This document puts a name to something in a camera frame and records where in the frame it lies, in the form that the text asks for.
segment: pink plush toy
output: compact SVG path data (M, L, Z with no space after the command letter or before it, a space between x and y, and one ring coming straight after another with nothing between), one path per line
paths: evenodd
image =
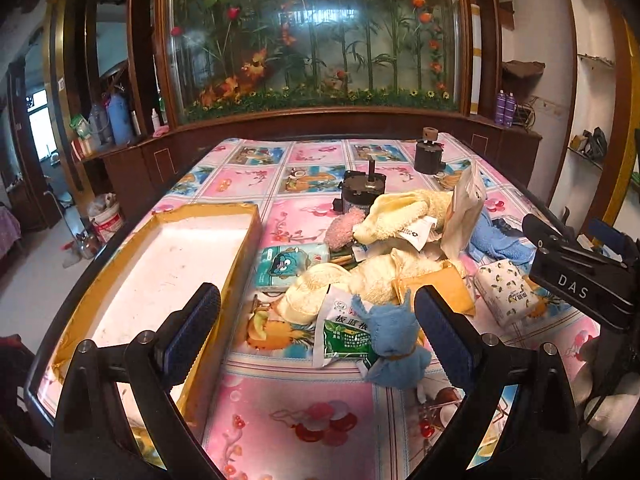
M362 209L352 207L344 215L334 218L334 221L331 222L324 234L324 243L332 251L337 251L344 247L353 240L353 226L361 224L365 216Z

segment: floor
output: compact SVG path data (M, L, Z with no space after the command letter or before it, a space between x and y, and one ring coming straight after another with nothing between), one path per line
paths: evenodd
M82 229L75 207L66 210L65 219L74 232ZM60 305L74 286L89 260L64 268L65 253L60 250L72 239L65 222L24 237L24 255L0 278L0 335L20 334L32 352L38 346ZM49 475L50 456L23 445L31 459Z

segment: glass display cabinet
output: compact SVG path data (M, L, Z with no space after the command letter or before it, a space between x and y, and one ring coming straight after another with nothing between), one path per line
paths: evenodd
M165 0L177 122L283 108L456 110L458 0Z

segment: window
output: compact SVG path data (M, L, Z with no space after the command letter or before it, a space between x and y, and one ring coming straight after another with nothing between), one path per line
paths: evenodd
M47 108L47 91L36 92L32 99L33 103L27 108L27 111L29 113L33 141L36 144L36 152L38 153L38 158L43 160L57 149L56 139L51 129L49 109Z

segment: white bucket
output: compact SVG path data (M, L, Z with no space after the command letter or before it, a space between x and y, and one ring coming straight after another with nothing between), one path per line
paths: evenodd
M90 220L95 227L98 238L104 243L107 243L124 224L124 218L120 213L120 204L118 202L105 209L99 215L91 217Z

